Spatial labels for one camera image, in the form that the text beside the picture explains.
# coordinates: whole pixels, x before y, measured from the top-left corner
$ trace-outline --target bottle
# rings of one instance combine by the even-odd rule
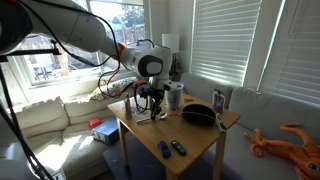
[[[219,113],[219,114],[223,113],[225,99],[226,99],[225,96],[220,90],[214,89],[213,95],[212,95],[212,110],[215,113]]]
[[[125,116],[127,119],[130,119],[132,117],[132,113],[131,113],[131,104],[130,104],[129,93],[126,94],[126,99],[124,100],[124,105],[125,105]]]

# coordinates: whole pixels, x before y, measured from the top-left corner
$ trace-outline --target white cylinder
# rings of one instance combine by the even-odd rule
[[[162,46],[170,48],[172,53],[178,53],[179,34],[162,34]]]

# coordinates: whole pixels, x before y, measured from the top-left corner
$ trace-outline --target cup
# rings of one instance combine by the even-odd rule
[[[166,103],[167,107],[171,110],[179,109],[180,107],[180,99],[181,93],[183,90],[183,83],[181,82],[174,82],[177,84],[177,88],[171,91],[165,91]]]

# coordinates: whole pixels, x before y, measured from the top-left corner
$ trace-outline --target blue box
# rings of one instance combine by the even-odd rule
[[[108,119],[99,126],[93,128],[91,134],[95,140],[104,142],[108,145],[117,142],[119,140],[117,118],[113,117]]]

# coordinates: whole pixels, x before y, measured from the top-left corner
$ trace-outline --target window blind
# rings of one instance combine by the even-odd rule
[[[320,1],[298,2],[285,4],[259,91],[320,106]]]
[[[196,0],[190,72],[242,86],[260,4]]]

